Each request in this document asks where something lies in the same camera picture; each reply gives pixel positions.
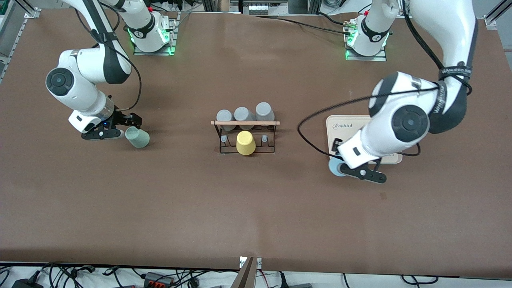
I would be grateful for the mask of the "black power strip orange switches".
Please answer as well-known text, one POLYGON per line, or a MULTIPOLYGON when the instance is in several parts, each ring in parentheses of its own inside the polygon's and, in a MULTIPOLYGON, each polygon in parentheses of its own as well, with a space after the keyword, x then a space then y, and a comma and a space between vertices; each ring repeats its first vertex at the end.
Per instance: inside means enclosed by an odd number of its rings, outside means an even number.
POLYGON ((143 288, 171 288, 174 284, 172 276, 148 272, 144 274, 143 288))

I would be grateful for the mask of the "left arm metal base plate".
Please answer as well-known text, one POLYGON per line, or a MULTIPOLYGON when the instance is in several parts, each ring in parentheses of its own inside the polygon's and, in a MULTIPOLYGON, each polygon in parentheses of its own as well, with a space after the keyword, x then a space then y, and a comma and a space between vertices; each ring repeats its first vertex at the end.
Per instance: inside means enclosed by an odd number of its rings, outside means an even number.
POLYGON ((358 61, 373 61, 373 62, 386 62, 386 40, 390 36, 388 33, 384 38, 384 42, 382 42, 382 47, 379 52, 375 55, 362 55, 358 54, 352 47, 352 44, 356 38, 357 28, 356 28, 356 18, 353 18, 349 21, 344 22, 343 31, 349 32, 350 35, 344 36, 344 47, 345 47, 345 59, 346 60, 358 60, 358 61))

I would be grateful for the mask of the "beige rabbit print tray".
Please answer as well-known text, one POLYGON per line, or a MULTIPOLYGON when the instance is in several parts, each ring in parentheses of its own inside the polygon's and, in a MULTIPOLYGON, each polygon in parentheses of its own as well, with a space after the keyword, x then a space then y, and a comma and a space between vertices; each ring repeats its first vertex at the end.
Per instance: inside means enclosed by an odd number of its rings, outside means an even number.
POLYGON ((384 164, 398 164, 402 161, 399 152, 406 149, 410 141, 401 142, 392 128, 392 114, 382 113, 371 118, 369 115, 331 115, 326 119, 328 151, 332 152, 334 139, 344 142, 339 154, 350 168, 356 168, 368 160, 370 164, 382 159, 384 164))

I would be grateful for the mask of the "black power adapter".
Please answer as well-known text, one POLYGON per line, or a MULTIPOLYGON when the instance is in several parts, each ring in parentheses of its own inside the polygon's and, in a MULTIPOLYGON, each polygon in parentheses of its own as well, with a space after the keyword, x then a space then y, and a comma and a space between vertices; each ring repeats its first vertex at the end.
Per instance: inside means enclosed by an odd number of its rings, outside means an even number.
POLYGON ((29 279, 19 279, 13 283, 11 288, 44 288, 44 286, 29 279))

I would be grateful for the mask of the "yellow cup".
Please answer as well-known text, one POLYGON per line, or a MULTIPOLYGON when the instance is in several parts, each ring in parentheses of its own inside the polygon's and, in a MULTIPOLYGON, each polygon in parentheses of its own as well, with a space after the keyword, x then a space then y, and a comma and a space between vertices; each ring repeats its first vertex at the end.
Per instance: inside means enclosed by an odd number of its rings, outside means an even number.
POLYGON ((236 136, 236 150, 239 154, 248 156, 254 153, 256 142, 251 132, 243 130, 236 136))

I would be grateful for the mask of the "grey cup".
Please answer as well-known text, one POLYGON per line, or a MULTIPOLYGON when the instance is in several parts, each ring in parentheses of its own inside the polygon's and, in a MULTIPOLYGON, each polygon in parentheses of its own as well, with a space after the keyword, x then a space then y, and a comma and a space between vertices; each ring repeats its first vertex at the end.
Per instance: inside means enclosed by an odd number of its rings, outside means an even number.
MULTIPOLYGON (((223 109, 216 114, 216 120, 218 122, 232 122, 235 121, 235 118, 229 110, 223 109)), ((220 125, 220 128, 225 131, 232 131, 235 127, 235 125, 220 125)))
MULTIPOLYGON (((236 110, 234 111, 234 118, 237 122, 254 122, 254 121, 256 121, 256 116, 254 115, 254 113, 251 112, 249 109, 247 109, 244 106, 240 106, 240 107, 236 108, 236 110)), ((254 127, 254 125, 240 125, 240 124, 238 124, 238 126, 242 130, 251 130, 254 127)))
POLYGON ((258 122, 274 122, 274 111, 271 105, 267 102, 260 102, 256 106, 256 120, 258 122))

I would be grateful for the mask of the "grey terminal block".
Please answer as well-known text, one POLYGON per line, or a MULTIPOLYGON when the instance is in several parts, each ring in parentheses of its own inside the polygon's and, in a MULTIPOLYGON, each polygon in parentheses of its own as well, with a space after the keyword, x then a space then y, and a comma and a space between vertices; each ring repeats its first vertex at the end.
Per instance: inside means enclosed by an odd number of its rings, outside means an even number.
POLYGON ((288 13, 286 2, 248 3, 244 4, 244 13, 248 15, 280 15, 288 13))

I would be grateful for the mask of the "light blue cup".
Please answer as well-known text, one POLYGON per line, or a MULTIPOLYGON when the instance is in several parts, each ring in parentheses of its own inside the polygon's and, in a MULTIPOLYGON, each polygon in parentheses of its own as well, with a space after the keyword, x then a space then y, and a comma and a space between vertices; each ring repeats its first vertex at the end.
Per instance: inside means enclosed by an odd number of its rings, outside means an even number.
POLYGON ((329 162, 328 162, 328 167, 329 167, 330 172, 333 175, 338 176, 338 177, 346 176, 344 173, 342 173, 340 171, 340 167, 341 167, 342 164, 345 164, 345 162, 342 159, 331 157, 329 162))

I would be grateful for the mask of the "pale green cup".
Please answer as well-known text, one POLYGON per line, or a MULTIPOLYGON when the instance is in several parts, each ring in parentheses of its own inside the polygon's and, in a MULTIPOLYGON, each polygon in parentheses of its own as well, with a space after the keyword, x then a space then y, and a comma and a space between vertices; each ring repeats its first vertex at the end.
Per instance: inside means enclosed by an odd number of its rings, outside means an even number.
POLYGON ((149 134, 135 126, 130 126, 126 129, 125 137, 137 149, 144 148, 150 142, 149 134))

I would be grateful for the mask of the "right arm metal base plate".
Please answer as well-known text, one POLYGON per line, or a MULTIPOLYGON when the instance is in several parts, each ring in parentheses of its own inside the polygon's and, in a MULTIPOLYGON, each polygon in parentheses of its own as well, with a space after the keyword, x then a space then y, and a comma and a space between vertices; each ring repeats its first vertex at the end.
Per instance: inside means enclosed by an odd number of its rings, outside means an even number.
POLYGON ((177 45, 178 31, 180 24, 181 13, 177 13, 175 17, 169 17, 168 15, 159 15, 157 16, 157 12, 153 11, 152 15, 155 15, 156 20, 158 20, 158 24, 156 26, 156 31, 160 33, 160 37, 157 39, 154 36, 149 35, 148 37, 151 40, 151 44, 155 47, 160 42, 162 46, 155 51, 147 52, 140 49, 138 46, 137 40, 133 38, 133 35, 130 36, 130 40, 133 44, 133 54, 134 55, 158 55, 158 56, 168 56, 174 55, 174 51, 177 45))

